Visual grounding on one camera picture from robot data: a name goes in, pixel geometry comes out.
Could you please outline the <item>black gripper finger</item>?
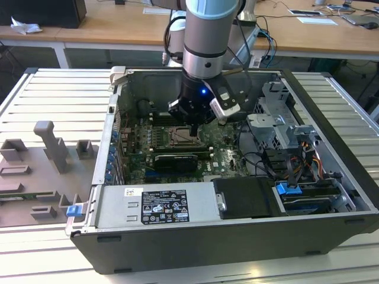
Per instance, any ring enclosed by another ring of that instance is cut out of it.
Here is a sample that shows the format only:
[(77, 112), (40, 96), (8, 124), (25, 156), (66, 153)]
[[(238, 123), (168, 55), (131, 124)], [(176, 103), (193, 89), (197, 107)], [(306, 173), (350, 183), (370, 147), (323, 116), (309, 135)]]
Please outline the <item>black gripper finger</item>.
[(180, 101), (177, 99), (168, 104), (168, 112), (179, 122), (189, 126), (189, 135), (197, 136), (198, 134), (198, 122), (193, 112), (185, 110)]
[(198, 124), (209, 124), (216, 118), (209, 104), (201, 104), (197, 111)]

